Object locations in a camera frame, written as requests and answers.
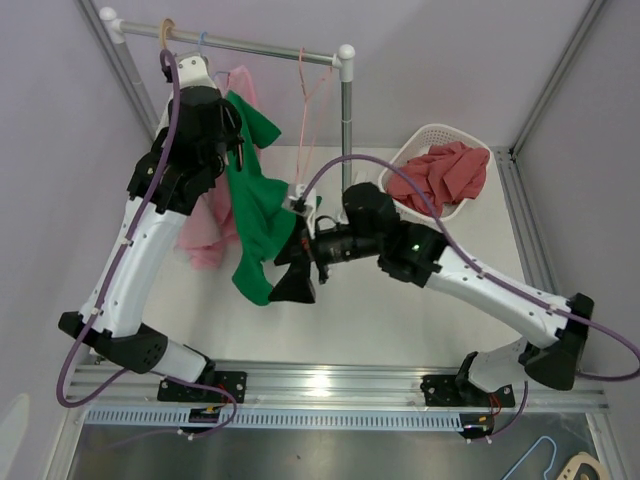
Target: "gray floor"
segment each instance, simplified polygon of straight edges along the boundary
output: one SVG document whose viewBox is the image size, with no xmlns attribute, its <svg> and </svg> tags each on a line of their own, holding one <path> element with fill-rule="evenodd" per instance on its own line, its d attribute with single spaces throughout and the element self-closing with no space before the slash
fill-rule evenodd
<svg viewBox="0 0 640 480">
<path fill-rule="evenodd" d="M 579 414 L 525 415 L 492 445 L 453 433 L 228 429 L 193 443 L 163 434 L 98 451 L 143 431 L 86 426 L 69 480 L 500 479 L 541 435 L 558 444 L 549 478 L 578 452 L 595 456 Z M 543 442 L 510 479 L 542 478 L 551 452 Z"/>
</svg>

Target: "white wall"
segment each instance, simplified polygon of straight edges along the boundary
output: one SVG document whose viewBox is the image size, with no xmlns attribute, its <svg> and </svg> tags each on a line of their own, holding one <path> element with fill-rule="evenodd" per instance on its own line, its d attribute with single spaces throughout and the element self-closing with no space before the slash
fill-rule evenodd
<svg viewBox="0 0 640 480">
<path fill-rule="evenodd" d="M 448 123 L 489 145 L 510 144 L 588 0 L 96 0 L 130 21 L 172 17 L 185 30 L 333 53 L 356 49 L 354 142 L 399 146 L 420 126 Z M 131 38 L 159 108 L 166 101 L 158 41 Z M 184 53 L 193 48 L 173 44 Z M 297 144 L 302 99 L 297 66 L 206 49 L 216 70 L 245 63 L 264 111 Z M 309 77 L 324 67 L 307 65 Z M 339 86 L 319 144 L 338 145 Z"/>
<path fill-rule="evenodd" d="M 31 396 L 9 477 L 26 480 L 64 413 L 54 385 L 71 339 L 58 318 L 98 278 L 147 142 L 71 0 L 17 2 L 0 29 L 13 39 L 0 50 L 0 411 Z"/>
<path fill-rule="evenodd" d="M 595 320 L 640 344 L 640 3 L 610 3 L 518 163 L 563 293 L 591 295 Z M 596 332 L 586 354 L 602 373 L 637 368 Z M 640 380 L 607 396 L 640 474 Z"/>
</svg>

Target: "laundry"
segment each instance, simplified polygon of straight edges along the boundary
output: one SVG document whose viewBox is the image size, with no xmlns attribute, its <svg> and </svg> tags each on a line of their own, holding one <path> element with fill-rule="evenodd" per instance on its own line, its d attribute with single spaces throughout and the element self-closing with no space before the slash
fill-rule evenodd
<svg viewBox="0 0 640 480">
<path fill-rule="evenodd" d="M 413 158 L 401 167 L 435 205 L 438 216 L 444 204 L 458 204 L 476 198 L 487 178 L 489 151 L 462 142 L 432 145 L 429 153 Z M 389 179 L 387 193 L 403 205 L 431 216 L 427 205 L 399 175 Z"/>
<path fill-rule="evenodd" d="M 226 88 L 259 108 L 251 74 L 244 65 L 229 72 Z M 178 235 L 177 246 L 187 252 L 193 268 L 218 268 L 227 245 L 238 238 L 227 173 L 223 172 L 216 179 L 215 188 L 198 198 Z"/>
<path fill-rule="evenodd" d="M 242 258 L 232 280 L 240 292 L 256 305 L 267 305 L 273 287 L 262 263 L 276 257 L 296 222 L 295 215 L 282 208 L 288 184 L 262 175 L 254 144 L 265 148 L 280 136 L 280 130 L 234 92 L 227 100 L 242 118 L 242 168 L 239 158 L 229 153 L 227 168 L 231 204 L 242 242 Z"/>
</svg>

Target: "metal vent strip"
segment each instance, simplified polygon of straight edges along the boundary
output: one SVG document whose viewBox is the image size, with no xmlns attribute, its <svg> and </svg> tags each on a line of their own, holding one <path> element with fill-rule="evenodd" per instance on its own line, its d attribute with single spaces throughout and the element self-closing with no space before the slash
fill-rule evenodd
<svg viewBox="0 0 640 480">
<path fill-rule="evenodd" d="M 211 427 L 211 423 L 189 422 L 189 408 L 115 407 L 96 405 L 87 414 L 87 425 L 128 425 L 148 427 Z M 231 408 L 220 413 L 220 422 L 229 418 Z M 277 428 L 315 430 L 430 431 L 459 432 L 460 415 L 449 412 L 305 411 L 240 409 L 233 428 Z"/>
</svg>

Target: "robotic arm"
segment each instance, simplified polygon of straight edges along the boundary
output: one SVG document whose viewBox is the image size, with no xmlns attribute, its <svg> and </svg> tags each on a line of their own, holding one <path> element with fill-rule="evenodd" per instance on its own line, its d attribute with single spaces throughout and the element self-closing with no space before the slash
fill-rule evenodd
<svg viewBox="0 0 640 480">
<path fill-rule="evenodd" d="M 77 312 L 64 313 L 59 327 L 78 338 L 88 319 L 97 315 L 82 341 L 108 360 L 136 373 L 154 371 L 211 385 L 215 364 L 210 359 L 142 323 L 143 308 L 164 255 L 198 197 L 215 186 L 215 179 L 224 169 L 226 152 L 238 148 L 243 141 L 241 119 L 208 79 L 201 57 L 193 56 L 185 62 L 180 86 L 177 134 L 167 166 L 133 237 L 126 240 L 123 234 L 158 168 L 166 129 L 160 130 L 151 151 L 138 161 L 129 183 L 121 235 L 107 265 L 118 255 L 123 242 L 128 248 L 110 278 L 101 309 L 95 311 L 94 305 L 110 276 L 108 267 L 87 302 Z M 453 295 L 523 335 L 521 340 L 493 352 L 467 356 L 454 386 L 467 404 L 478 404 L 479 400 L 482 404 L 487 392 L 527 378 L 557 390 L 572 388 L 587 339 L 586 326 L 536 307 L 477 275 L 444 235 L 400 220 L 391 197 L 370 183 L 344 192 L 343 206 L 349 223 L 325 230 L 316 224 L 315 198 L 312 195 L 306 201 L 300 200 L 302 190 L 303 186 L 294 186 L 285 199 L 285 208 L 295 211 L 298 217 L 287 245 L 276 258 L 276 264 L 290 267 L 273 289 L 272 301 L 313 303 L 312 264 L 323 284 L 329 278 L 329 265 L 377 255 L 378 265 L 392 278 Z M 585 318 L 591 316 L 593 302 L 584 295 L 566 299 L 520 284 L 487 266 L 482 266 L 481 271 L 539 296 L 556 309 Z"/>
</svg>

